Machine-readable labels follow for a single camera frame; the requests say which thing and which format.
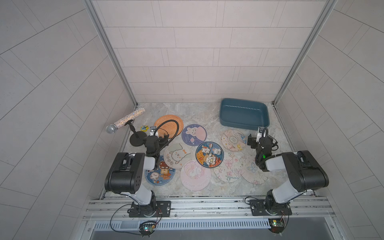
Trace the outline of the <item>purple bunny coaster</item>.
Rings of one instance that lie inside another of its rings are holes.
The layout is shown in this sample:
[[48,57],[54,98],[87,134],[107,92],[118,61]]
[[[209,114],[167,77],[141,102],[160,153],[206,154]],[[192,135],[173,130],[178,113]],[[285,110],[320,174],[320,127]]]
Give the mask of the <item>purple bunny coaster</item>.
[[186,126],[182,131],[182,140],[189,146],[199,146],[206,141],[206,129],[198,124]]

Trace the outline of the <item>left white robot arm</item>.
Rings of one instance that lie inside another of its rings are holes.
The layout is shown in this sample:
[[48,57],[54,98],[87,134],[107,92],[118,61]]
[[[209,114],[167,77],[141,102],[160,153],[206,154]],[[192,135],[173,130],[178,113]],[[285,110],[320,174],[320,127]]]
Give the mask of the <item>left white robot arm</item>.
[[155,193],[142,185],[142,180],[145,171],[160,166],[160,152],[172,140],[137,132],[130,137],[130,144],[134,147],[145,145],[147,152],[117,153],[105,180],[105,190],[133,200],[127,210],[130,218],[170,216],[171,202],[157,201]]

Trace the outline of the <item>teal plastic storage box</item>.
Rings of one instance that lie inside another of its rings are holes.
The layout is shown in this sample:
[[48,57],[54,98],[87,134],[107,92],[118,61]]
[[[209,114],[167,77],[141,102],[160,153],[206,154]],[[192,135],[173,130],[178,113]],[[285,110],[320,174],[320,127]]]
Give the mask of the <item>teal plastic storage box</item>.
[[246,130],[256,131],[270,125],[267,105],[248,100],[222,99],[219,118],[223,126]]

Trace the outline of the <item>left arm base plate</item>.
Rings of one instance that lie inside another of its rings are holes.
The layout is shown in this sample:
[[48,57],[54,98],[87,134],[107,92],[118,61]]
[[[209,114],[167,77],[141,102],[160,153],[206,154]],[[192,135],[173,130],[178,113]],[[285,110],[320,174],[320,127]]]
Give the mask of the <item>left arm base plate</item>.
[[131,208],[127,210],[130,218],[156,218],[169,217],[171,211],[171,201],[156,201],[149,205],[140,206],[132,203]]

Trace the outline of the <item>blue bears picnic coaster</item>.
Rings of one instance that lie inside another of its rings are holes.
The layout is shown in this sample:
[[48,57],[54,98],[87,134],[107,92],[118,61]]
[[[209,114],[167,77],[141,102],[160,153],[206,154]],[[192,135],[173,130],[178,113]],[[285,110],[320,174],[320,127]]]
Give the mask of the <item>blue bears picnic coaster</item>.
[[196,159],[205,168],[216,168],[224,160],[224,151],[215,142],[203,142],[196,149]]

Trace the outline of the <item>white butterfly bow coaster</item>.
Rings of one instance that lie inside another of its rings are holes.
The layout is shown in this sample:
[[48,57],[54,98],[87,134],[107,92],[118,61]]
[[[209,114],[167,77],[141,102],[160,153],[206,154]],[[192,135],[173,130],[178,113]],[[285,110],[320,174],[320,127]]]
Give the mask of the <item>white butterfly bow coaster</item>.
[[216,177],[226,183],[234,183],[242,177],[243,162],[241,153],[226,153],[222,163],[214,168]]

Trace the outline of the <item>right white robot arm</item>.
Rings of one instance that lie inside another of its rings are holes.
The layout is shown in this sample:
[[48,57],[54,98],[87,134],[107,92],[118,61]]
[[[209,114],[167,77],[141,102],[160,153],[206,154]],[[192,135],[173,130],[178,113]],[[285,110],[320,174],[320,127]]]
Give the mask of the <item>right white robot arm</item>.
[[259,216],[290,216],[292,211],[289,203],[308,190],[318,190],[329,185],[329,177],[313,155],[305,150],[273,154],[278,147],[264,128],[257,137],[248,136],[247,145],[256,150],[255,164],[263,172],[285,170],[288,180],[279,187],[269,190],[266,198],[250,201],[251,208],[258,211]]

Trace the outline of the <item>white alpaca coaster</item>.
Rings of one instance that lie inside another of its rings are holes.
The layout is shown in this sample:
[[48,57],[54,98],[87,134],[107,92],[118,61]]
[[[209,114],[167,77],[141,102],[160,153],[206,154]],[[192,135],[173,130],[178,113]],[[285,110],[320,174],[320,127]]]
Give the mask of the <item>white alpaca coaster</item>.
[[192,151],[184,143],[172,144],[164,152],[164,161],[170,168],[181,169],[191,160]]

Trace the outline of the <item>pink flowers round coaster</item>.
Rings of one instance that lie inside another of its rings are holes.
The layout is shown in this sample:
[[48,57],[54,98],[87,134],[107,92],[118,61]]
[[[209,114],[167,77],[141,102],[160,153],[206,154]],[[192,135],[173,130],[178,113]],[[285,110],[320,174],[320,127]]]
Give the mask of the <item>pink flowers round coaster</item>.
[[221,135],[222,146],[231,152],[241,152],[247,146],[247,138],[237,130],[227,130]]

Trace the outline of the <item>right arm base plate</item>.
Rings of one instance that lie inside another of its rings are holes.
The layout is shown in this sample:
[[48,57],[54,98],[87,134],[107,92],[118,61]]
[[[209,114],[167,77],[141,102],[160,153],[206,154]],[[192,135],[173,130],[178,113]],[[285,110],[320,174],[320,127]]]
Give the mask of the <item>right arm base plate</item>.
[[274,200],[249,200],[253,216],[291,216],[292,210],[288,203],[278,204]]

